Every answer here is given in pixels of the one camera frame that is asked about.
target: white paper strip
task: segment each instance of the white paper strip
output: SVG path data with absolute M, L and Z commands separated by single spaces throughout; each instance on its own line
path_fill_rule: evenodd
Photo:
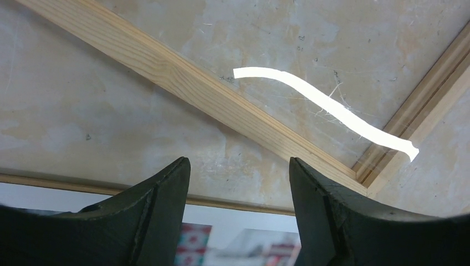
M 317 88 L 313 87 L 305 80 L 300 79 L 290 73 L 279 71 L 271 68 L 237 68 L 233 70 L 234 78 L 267 78 L 275 79 L 282 83 L 285 83 L 307 99 L 317 104 L 319 107 L 323 108 L 325 111 L 332 114 L 335 118 L 341 121 L 345 126 L 347 126 L 352 131 L 361 135 L 362 137 L 378 144 L 385 146 L 394 150 L 399 150 L 410 157 L 410 161 L 413 161 L 420 152 L 419 149 L 415 148 L 411 141 L 404 140 L 394 135 L 383 132 L 380 129 L 377 129 L 369 125 L 366 121 L 360 119 L 358 116 L 353 114 L 347 108 L 345 108 L 339 102 L 328 97 Z

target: table surface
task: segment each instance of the table surface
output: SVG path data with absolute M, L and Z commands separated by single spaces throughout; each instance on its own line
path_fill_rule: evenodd
M 383 128 L 470 18 L 467 0 L 99 2 L 350 167 L 369 141 L 277 81 L 233 80 L 233 68 L 288 71 L 327 95 L 341 83 L 331 97 Z M 469 100 L 378 200 L 470 211 Z M 179 156 L 192 164 L 191 195 L 292 208 L 286 161 L 27 8 L 0 3 L 3 172 L 134 185 Z

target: wood grain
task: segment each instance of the wood grain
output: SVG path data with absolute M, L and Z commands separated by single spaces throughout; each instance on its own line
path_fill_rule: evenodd
M 470 88 L 470 53 L 467 53 L 440 90 L 416 116 L 403 136 L 419 145 L 468 88 Z M 364 185 L 368 187 L 367 196 L 374 198 L 407 161 L 407 156 L 401 152 L 389 153 L 385 160 L 377 165 L 379 171 L 374 171 L 365 180 Z
M 353 170 L 236 94 L 228 83 L 94 0 L 16 1 L 281 158 L 300 157 L 326 177 L 365 195 Z
M 398 109 L 384 131 L 409 139 L 414 130 L 428 122 L 424 117 L 436 108 L 439 97 L 451 93 L 452 86 L 443 86 L 470 52 L 470 23 L 468 23 L 435 65 L 425 75 L 414 91 Z M 381 169 L 391 161 L 395 151 L 372 144 L 352 168 L 357 180 L 368 187 Z
M 45 188 L 53 188 L 56 190 L 86 192 L 86 193 L 109 195 L 109 196 L 114 196 L 123 191 L 123 190 L 115 189 L 115 188 L 106 188 L 106 187 L 99 187 L 99 186 L 68 183 L 68 182 L 63 182 L 63 181 L 46 180 L 46 179 L 41 179 L 41 178 L 30 178 L 30 177 L 24 177 L 24 176 L 1 175 L 1 174 L 0 174 L 0 183 L 9 183 L 9 184 L 17 184 L 17 185 L 33 186 L 33 187 L 45 187 Z M 225 209 L 236 209 L 239 211 L 247 211 L 247 212 L 262 212 L 262 213 L 273 213 L 273 214 L 295 216 L 295 213 L 293 211 L 286 210 L 286 209 L 275 209 L 275 208 L 262 207 L 262 206 L 249 206 L 249 205 L 240 204 L 240 203 L 215 201 L 212 199 L 201 199 L 201 198 L 191 196 L 191 195 L 188 195 L 186 204 L 216 207 L 216 208 L 225 208 Z

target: wooden edge trim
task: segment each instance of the wooden edge trim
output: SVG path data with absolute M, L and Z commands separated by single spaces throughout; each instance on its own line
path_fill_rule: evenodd
M 95 0 L 16 1 L 281 158 L 300 157 L 333 181 L 366 194 L 352 169 Z
M 414 130 L 405 131 L 404 135 L 413 143 L 420 144 L 468 88 L 470 88 L 470 53 L 467 53 L 464 61 L 442 85 L 442 89 L 436 93 L 410 125 L 410 128 Z M 364 185 L 368 187 L 367 196 L 375 197 L 395 175 L 396 171 L 408 161 L 402 152 L 394 152 L 390 156 L 385 156 L 377 166 L 380 171 L 371 173 L 364 182 Z
M 398 109 L 384 131 L 389 134 L 409 139 L 413 130 L 424 123 L 422 114 L 426 114 L 437 104 L 438 97 L 444 97 L 451 86 L 443 86 L 449 77 L 455 72 L 466 55 L 470 52 L 470 22 L 461 30 L 451 45 L 442 54 L 439 60 L 428 71 L 414 91 Z M 391 160 L 395 151 L 390 152 L 379 145 L 372 144 L 352 168 L 356 172 L 358 182 L 366 187 L 373 182 L 383 160 Z
M 106 188 L 106 187 L 99 187 L 99 186 L 68 183 L 68 182 L 62 182 L 62 181 L 46 180 L 46 179 L 40 179 L 40 178 L 30 178 L 30 177 L 2 175 L 2 174 L 0 174 L 0 183 L 53 188 L 56 190 L 86 192 L 86 193 L 109 195 L 109 196 L 114 196 L 123 191 L 123 190 L 115 189 L 115 188 Z M 262 206 L 250 206 L 250 205 L 242 204 L 242 203 L 223 202 L 223 201 L 218 201 L 218 200 L 213 200 L 213 199 L 202 199 L 193 195 L 188 195 L 186 199 L 186 204 L 206 206 L 206 207 L 225 208 L 225 209 L 236 209 L 238 211 L 247 211 L 247 212 L 262 212 L 262 213 L 295 216 L 295 213 L 293 211 L 289 211 L 286 209 L 276 209 L 276 208 L 262 207 Z

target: white strip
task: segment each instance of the white strip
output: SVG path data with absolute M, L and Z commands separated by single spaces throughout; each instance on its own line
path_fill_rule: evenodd
M 267 78 L 275 79 L 285 83 L 302 95 L 307 97 L 310 101 L 323 108 L 340 120 L 345 126 L 349 127 L 352 131 L 358 133 L 364 138 L 381 146 L 389 147 L 394 150 L 399 150 L 406 153 L 410 160 L 413 161 L 420 152 L 419 149 L 413 147 L 409 140 L 404 140 L 394 135 L 383 132 L 369 125 L 366 121 L 360 119 L 351 111 L 346 109 L 342 104 L 328 97 L 317 88 L 313 87 L 305 80 L 300 79 L 290 73 L 279 71 L 271 68 L 237 68 L 233 70 L 233 76 L 239 78 Z

